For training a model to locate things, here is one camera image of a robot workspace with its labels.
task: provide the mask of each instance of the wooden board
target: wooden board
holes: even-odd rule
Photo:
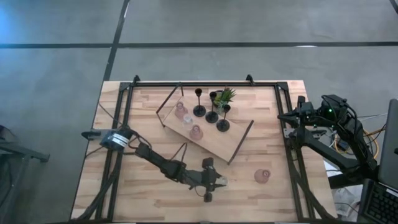
[[[199,125],[199,127],[202,129],[202,139],[194,140],[190,137],[189,131],[183,128],[181,120],[174,115],[176,109],[175,106],[169,115],[167,115],[167,117],[163,120],[163,124],[186,137],[190,141],[207,149],[214,155],[224,159],[226,162],[229,162],[235,150],[238,148],[239,143],[246,132],[246,128],[229,121],[229,130],[226,132],[221,132],[217,130],[216,123],[210,124],[206,121],[204,116],[199,118],[193,115],[192,110],[196,106],[194,103],[192,103],[193,101],[187,100],[184,96],[182,96],[181,99],[179,99],[179,102],[182,102],[184,107],[188,109],[188,114],[192,117],[193,123]],[[211,111],[211,107],[206,108],[206,111]]]
[[[288,81],[292,104],[297,104],[299,95],[306,96],[303,81]],[[119,82],[105,82],[99,102],[114,113]],[[165,100],[173,87],[135,88],[129,125],[148,141],[153,149],[170,158],[187,139],[163,128],[155,111]],[[223,89],[223,86],[202,87],[203,95]],[[292,188],[287,168],[284,142],[279,120],[276,118],[277,104],[273,88],[235,88],[237,95],[231,103],[228,117],[231,121],[247,127],[254,120],[242,148],[233,163],[228,166],[224,160],[215,157],[215,168],[229,179],[228,186],[216,189],[213,202],[204,203],[187,185],[166,179],[149,162],[136,156],[123,157],[118,196],[114,211],[116,222],[289,222],[297,221]],[[195,99],[195,88],[184,88],[184,95]],[[203,99],[205,106],[211,106]],[[98,107],[94,128],[111,127],[112,119]],[[88,152],[98,148],[98,141],[91,142]],[[201,170],[201,160],[213,156],[204,148],[188,143],[184,162],[187,169]],[[320,203],[332,215],[335,205],[323,165],[323,159],[316,152],[303,148],[310,188]],[[100,189],[106,151],[100,150],[85,161],[72,217],[79,216],[91,203]],[[269,169],[271,177],[266,184],[254,181],[254,172]],[[204,189],[197,188],[203,195]],[[104,206],[106,216],[108,204]]]

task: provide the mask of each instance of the green plant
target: green plant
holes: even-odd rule
[[[214,103],[217,105],[218,113],[221,114],[223,112],[223,108],[229,102],[232,102],[232,98],[236,96],[235,90],[229,87],[225,87],[222,93],[217,94]]]

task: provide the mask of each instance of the black keyboard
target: black keyboard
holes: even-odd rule
[[[397,224],[398,223],[398,192],[387,187],[366,180],[361,196],[361,208],[359,214],[374,223]]]

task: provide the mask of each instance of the gray floor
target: gray floor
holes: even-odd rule
[[[111,43],[122,3],[0,0],[0,44]],[[392,41],[397,21],[382,0],[132,0],[121,42]],[[109,52],[0,49],[0,124],[51,154],[32,161],[15,223],[68,220]],[[119,49],[111,80],[303,79],[316,106],[336,93],[368,115],[398,97],[396,58],[398,47]]]

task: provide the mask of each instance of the small glass vase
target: small glass vase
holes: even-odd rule
[[[184,107],[184,103],[178,102],[176,105],[176,109],[174,111],[174,114],[176,117],[178,117],[180,120],[183,119],[184,115],[188,113],[188,109]]]
[[[201,140],[203,138],[203,131],[201,131],[199,125],[195,124],[189,132],[189,136],[194,140]]]
[[[185,114],[183,119],[182,119],[182,126],[184,127],[185,130],[191,131],[193,128],[193,120],[192,117],[189,114]]]

